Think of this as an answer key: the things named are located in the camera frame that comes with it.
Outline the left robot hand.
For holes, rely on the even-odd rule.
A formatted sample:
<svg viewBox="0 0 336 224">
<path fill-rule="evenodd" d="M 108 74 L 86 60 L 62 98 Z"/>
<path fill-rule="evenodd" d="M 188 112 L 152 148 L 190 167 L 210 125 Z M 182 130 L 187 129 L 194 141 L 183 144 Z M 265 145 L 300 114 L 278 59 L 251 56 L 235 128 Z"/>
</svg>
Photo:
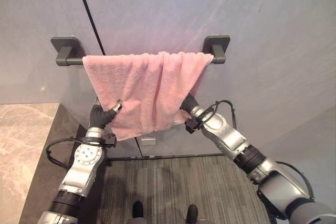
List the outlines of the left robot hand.
<svg viewBox="0 0 336 224">
<path fill-rule="evenodd" d="M 99 99 L 96 98 L 90 112 L 89 128 L 96 127 L 104 130 L 105 127 L 111 123 L 116 115 L 121 111 L 122 107 L 122 100 L 118 100 L 111 109 L 105 111 L 101 106 Z"/>
</svg>

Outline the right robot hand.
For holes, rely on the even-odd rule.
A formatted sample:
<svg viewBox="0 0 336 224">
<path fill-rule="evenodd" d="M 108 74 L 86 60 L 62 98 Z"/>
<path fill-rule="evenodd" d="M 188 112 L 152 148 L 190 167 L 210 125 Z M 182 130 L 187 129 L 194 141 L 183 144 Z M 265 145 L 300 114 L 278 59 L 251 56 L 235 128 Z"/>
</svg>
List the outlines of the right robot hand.
<svg viewBox="0 0 336 224">
<path fill-rule="evenodd" d="M 196 99 L 189 93 L 180 106 L 180 116 L 184 119 L 196 117 L 196 113 L 201 106 Z"/>
</svg>

